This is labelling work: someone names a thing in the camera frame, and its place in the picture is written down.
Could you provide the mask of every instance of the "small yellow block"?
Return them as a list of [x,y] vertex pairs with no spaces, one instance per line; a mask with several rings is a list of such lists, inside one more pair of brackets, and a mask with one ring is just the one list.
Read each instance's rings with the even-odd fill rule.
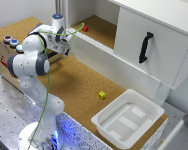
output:
[[99,98],[100,99],[104,99],[105,98],[105,93],[104,92],[100,92],[99,93]]

